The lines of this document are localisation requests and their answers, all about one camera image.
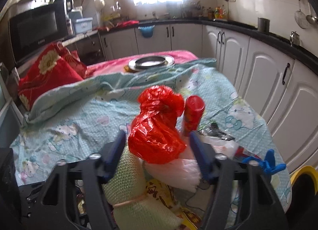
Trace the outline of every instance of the white cabinet door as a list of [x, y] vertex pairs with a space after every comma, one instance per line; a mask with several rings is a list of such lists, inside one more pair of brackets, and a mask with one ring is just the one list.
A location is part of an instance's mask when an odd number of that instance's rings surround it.
[[318, 77], [299, 61], [268, 128], [289, 172], [318, 165]]
[[107, 60], [114, 60], [138, 54], [135, 29], [108, 33], [102, 35], [101, 39], [107, 55]]
[[238, 94], [268, 122], [283, 96], [282, 83], [287, 64], [285, 82], [291, 74], [294, 60], [255, 39], [250, 40], [246, 66]]
[[202, 25], [172, 24], [170, 32], [172, 50], [188, 50], [202, 57]]
[[139, 54], [171, 51], [169, 25], [156, 25], [152, 37], [143, 37], [141, 31], [135, 28]]
[[221, 37], [219, 71], [239, 90], [246, 63], [250, 37], [230, 30], [223, 30]]
[[217, 69], [220, 64], [221, 54], [221, 34], [222, 29], [213, 26], [205, 26], [202, 28], [202, 57], [216, 58]]

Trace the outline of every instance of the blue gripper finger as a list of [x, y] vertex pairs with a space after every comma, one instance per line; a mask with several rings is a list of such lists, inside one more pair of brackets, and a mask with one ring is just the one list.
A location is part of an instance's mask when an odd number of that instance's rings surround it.
[[104, 179], [108, 182], [115, 175], [117, 165], [119, 163], [121, 154], [126, 145], [126, 133], [119, 131], [114, 144], [112, 145], [108, 157], [104, 160]]
[[213, 165], [215, 164], [215, 151], [210, 144], [202, 143], [195, 131], [190, 132], [190, 147], [198, 162], [202, 178], [209, 183], [214, 179]]

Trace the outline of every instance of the blue container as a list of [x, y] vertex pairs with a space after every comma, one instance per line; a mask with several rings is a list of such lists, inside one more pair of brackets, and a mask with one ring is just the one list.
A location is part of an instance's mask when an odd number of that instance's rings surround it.
[[154, 34], [154, 27], [155, 25], [148, 27], [138, 27], [138, 29], [141, 31], [141, 34], [144, 38], [151, 38]]
[[83, 18], [83, 19], [77, 19], [73, 22], [74, 25], [74, 33], [81, 34], [86, 33], [88, 31], [92, 31], [92, 21], [93, 18]]

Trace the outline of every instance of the screw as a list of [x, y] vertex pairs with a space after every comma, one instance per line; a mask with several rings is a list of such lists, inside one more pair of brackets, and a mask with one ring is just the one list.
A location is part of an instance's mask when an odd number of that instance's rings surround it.
[[251, 161], [249, 162], [249, 164], [250, 164], [251, 166], [258, 166], [258, 165], [259, 165], [259, 163], [258, 163], [257, 161], [255, 161], [255, 160], [251, 160]]
[[91, 160], [100, 159], [100, 158], [101, 158], [101, 154], [99, 153], [93, 153], [89, 155], [89, 159]]
[[64, 165], [66, 165], [67, 163], [66, 163], [66, 161], [64, 160], [64, 159], [61, 159], [61, 160], [59, 160], [59, 161], [57, 161], [56, 162], [56, 165], [57, 166], [64, 166]]
[[217, 160], [226, 160], [226, 159], [227, 159], [227, 156], [224, 155], [224, 154], [216, 154], [216, 155], [215, 155], [215, 158], [216, 158]]

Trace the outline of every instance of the red can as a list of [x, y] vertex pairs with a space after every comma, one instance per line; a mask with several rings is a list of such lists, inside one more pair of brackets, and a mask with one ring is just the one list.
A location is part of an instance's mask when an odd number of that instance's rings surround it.
[[191, 131], [198, 129], [205, 107], [201, 97], [190, 96], [187, 98], [182, 122], [183, 136], [188, 137]]

